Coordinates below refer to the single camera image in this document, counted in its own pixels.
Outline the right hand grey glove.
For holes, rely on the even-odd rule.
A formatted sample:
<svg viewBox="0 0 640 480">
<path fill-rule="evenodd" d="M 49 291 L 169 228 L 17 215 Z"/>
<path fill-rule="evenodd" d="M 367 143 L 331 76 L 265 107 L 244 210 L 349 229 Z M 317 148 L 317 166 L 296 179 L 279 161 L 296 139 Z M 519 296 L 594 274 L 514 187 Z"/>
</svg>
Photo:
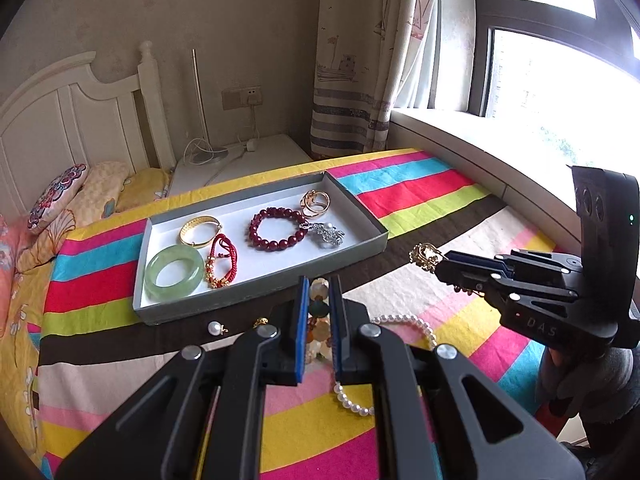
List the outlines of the right hand grey glove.
<svg viewBox="0 0 640 480">
<path fill-rule="evenodd" d="M 587 424 L 612 424 L 639 406 L 639 348 L 608 348 L 600 358 L 565 358 L 561 364 L 544 350 L 536 399 L 556 416 L 579 415 Z"/>
</svg>

